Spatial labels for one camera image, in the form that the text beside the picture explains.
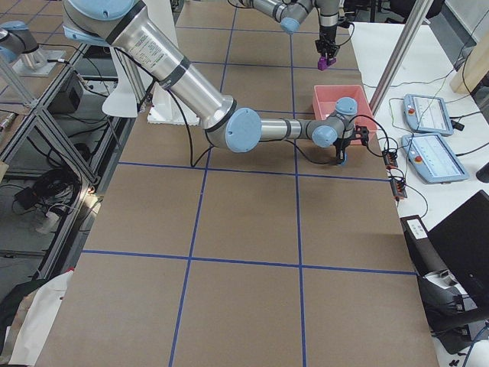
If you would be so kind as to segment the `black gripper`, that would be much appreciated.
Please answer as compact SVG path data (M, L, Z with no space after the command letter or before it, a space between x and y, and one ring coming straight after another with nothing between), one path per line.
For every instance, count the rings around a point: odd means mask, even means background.
M366 126L355 125L353 129L342 132L335 141L335 162L337 163L344 154L346 148L353 141L360 141L360 144L367 147L370 140L370 132Z
M338 15L319 15L319 39L315 40L317 52L320 60L334 60L339 52L340 46L337 45L337 27L349 29L351 22Z

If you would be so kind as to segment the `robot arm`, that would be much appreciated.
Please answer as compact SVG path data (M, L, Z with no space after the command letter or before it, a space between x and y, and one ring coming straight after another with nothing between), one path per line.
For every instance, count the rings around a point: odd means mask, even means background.
M65 1L65 35L85 44L122 52L148 73L175 101L199 118L211 146L247 153L261 142L304 139L335 148L336 164L352 141L368 145L368 128L357 125L358 104L342 97L323 120L263 119L221 94L150 18L143 1Z
M336 43L337 28L346 28L352 25L345 17L339 14L340 1L275 1L275 0L244 0L228 1L236 8L255 9L274 19L287 34L295 34L300 25L313 11L317 12L319 25L319 38L315 40L316 50L319 53L317 68L325 70L336 62L336 57L342 44Z

